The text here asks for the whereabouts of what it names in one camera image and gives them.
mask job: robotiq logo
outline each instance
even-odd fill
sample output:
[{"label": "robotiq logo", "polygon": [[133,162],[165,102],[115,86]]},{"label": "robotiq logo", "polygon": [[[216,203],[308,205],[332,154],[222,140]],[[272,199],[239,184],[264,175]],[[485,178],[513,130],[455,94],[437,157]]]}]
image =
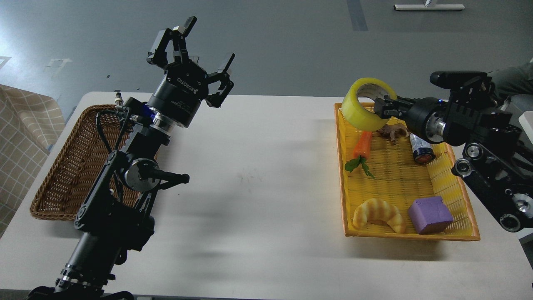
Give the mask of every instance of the robotiq logo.
[{"label": "robotiq logo", "polygon": [[181,78],[177,78],[177,81],[179,83],[181,83],[184,87],[186,87],[187,89],[189,89],[193,94],[196,94],[196,92],[198,91],[198,89],[195,89],[193,88],[192,86],[190,86],[187,82],[183,81],[183,79]]}]

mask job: green carrot leaves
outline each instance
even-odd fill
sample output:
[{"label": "green carrot leaves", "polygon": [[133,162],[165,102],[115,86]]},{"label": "green carrot leaves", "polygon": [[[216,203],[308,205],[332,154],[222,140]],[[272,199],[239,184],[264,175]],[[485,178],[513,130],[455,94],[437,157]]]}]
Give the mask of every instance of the green carrot leaves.
[{"label": "green carrot leaves", "polygon": [[353,160],[347,162],[344,165],[344,170],[346,170],[348,172],[352,172],[353,170],[355,170],[359,166],[360,163],[361,163],[361,155],[359,155],[356,159],[353,159]]},{"label": "green carrot leaves", "polygon": [[372,173],[370,173],[370,171],[368,170],[368,165],[365,162],[366,162],[366,158],[361,157],[361,155],[359,155],[356,159],[353,159],[353,160],[347,162],[344,165],[344,170],[346,170],[348,172],[352,172],[359,165],[361,165],[361,167],[363,168],[363,171],[365,172],[366,176],[370,176],[370,177],[376,179],[376,177],[374,177],[374,175],[372,175]]}]

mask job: brown toy figure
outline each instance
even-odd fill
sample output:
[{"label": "brown toy figure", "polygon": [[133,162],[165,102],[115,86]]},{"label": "brown toy figure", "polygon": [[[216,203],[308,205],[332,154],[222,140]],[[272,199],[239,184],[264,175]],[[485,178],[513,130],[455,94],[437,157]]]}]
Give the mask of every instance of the brown toy figure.
[{"label": "brown toy figure", "polygon": [[405,136],[409,136],[409,131],[407,131],[407,127],[403,125],[402,123],[397,123],[393,125],[387,125],[381,127],[381,129],[378,129],[377,132],[384,138],[389,138],[393,145],[396,145],[396,134],[401,134]]}]

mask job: wicker basket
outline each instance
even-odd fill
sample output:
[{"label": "wicker basket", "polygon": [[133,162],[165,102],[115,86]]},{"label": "wicker basket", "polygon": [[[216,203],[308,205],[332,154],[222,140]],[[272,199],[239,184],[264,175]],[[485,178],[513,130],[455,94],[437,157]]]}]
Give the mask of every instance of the wicker basket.
[{"label": "wicker basket", "polygon": [[[82,112],[31,203],[30,213],[34,218],[74,220],[109,154],[96,130],[96,114],[114,108],[114,105],[94,105]],[[100,121],[113,146],[120,133],[118,117],[104,114]],[[127,137],[124,134],[121,146]],[[115,190],[113,180],[110,188]],[[124,203],[133,206],[138,194],[124,187]]]},{"label": "wicker basket", "polygon": [[[374,103],[363,103],[368,110]],[[463,182],[451,173],[455,162],[452,148],[441,143],[433,145],[437,158],[427,165],[418,165],[413,160],[409,138],[400,137],[396,145],[388,139],[372,139],[372,158],[367,161],[376,179],[365,176],[361,168],[352,173],[344,170],[344,163],[351,159],[351,152],[361,131],[350,125],[343,117],[341,104],[335,104],[337,124],[337,146],[341,174],[341,200],[344,233],[346,236],[372,236],[379,238],[402,238],[414,240],[480,240],[478,225]],[[388,124],[403,122],[391,118]],[[450,210],[454,222],[444,232],[420,235],[409,218],[407,209],[413,201],[440,195]],[[365,228],[355,229],[352,225],[353,213],[357,206],[370,198],[381,198],[395,205],[406,220],[405,233],[395,233],[387,225],[369,223]]]}]

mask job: gray sleeve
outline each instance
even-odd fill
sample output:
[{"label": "gray sleeve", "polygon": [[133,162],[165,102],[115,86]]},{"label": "gray sleeve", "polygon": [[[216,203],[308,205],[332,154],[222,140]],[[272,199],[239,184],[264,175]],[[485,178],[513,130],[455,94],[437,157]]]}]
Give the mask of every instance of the gray sleeve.
[{"label": "gray sleeve", "polygon": [[505,100],[516,94],[533,94],[533,62],[489,73],[495,89],[494,95]]}]

